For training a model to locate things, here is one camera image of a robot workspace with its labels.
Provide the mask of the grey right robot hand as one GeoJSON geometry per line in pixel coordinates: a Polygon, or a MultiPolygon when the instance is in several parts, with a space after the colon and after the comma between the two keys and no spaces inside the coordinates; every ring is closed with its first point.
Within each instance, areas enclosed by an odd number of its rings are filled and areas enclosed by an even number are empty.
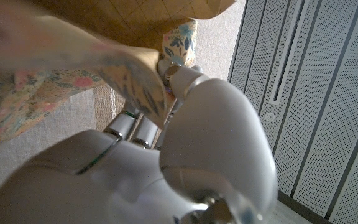
{"type": "Polygon", "coordinates": [[[264,223],[278,196],[272,152],[250,101],[194,68],[159,64],[179,108],[151,126],[122,115],[31,158],[0,187],[0,223],[264,223]]]}

